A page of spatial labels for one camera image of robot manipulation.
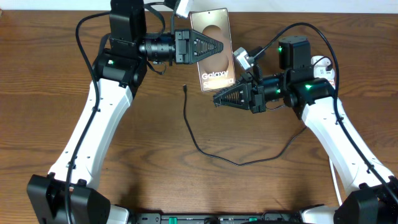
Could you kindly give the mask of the white power strip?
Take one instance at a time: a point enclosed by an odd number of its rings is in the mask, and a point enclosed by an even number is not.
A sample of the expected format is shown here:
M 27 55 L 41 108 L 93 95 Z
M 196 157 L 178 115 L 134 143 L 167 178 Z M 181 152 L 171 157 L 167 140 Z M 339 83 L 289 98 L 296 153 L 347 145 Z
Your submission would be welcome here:
M 335 71 L 333 69 L 333 62 L 329 57 L 321 55 L 313 56 L 311 58 L 311 65 L 315 78 L 325 78 L 335 88 Z

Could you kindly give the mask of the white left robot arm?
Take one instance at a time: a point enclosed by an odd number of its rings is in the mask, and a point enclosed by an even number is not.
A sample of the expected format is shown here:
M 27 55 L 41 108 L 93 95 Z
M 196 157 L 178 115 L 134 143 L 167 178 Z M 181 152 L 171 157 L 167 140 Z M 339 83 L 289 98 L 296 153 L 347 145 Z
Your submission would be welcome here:
M 27 194 L 40 223 L 134 223 L 127 208 L 98 192 L 104 158 L 115 130 L 148 70 L 154 65 L 197 63 L 223 51 L 219 40 L 192 29 L 149 33 L 153 2 L 112 0 L 110 32 L 87 62 L 91 75 L 86 105 L 72 136 L 45 176 L 33 175 Z

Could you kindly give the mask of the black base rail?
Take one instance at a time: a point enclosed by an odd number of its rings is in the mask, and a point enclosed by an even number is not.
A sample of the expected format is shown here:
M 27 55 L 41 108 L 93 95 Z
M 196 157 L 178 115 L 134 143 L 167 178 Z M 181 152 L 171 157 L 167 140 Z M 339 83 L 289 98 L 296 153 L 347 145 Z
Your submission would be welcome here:
M 264 212 L 262 214 L 161 214 L 135 213 L 128 224 L 238 224 L 303 223 L 298 213 Z

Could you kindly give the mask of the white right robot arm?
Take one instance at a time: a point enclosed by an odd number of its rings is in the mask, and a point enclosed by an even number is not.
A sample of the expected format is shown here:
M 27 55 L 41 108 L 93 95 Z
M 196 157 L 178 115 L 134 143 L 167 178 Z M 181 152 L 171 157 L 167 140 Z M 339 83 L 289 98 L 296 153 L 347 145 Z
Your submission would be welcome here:
M 347 198 L 338 207 L 315 205 L 292 215 L 302 223 L 397 223 L 397 178 L 370 151 L 348 119 L 328 58 L 312 57 L 305 36 L 279 39 L 281 73 L 246 72 L 232 86 L 214 95 L 216 106 L 252 113 L 283 99 L 321 142 L 343 183 Z

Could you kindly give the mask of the gold Galaxy smartphone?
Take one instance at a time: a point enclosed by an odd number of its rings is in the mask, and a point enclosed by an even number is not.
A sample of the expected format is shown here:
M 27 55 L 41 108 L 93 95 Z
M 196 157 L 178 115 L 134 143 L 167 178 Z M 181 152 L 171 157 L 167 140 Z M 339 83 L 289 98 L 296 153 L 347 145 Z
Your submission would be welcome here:
M 228 10 L 226 8 L 191 14 L 192 29 L 223 43 L 223 51 L 197 63 L 201 90 L 215 91 L 235 82 Z

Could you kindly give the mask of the white USB charger plug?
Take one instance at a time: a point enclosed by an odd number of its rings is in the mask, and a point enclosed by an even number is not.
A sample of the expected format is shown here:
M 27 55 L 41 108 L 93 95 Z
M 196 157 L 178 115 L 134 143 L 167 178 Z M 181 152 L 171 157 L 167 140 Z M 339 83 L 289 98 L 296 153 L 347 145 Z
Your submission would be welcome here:
M 321 66 L 318 69 L 319 69 L 319 74 L 322 77 L 333 78 L 335 76 L 335 71 L 333 69 L 333 65 L 332 64 L 329 64 L 329 65 L 326 65 L 326 66 Z

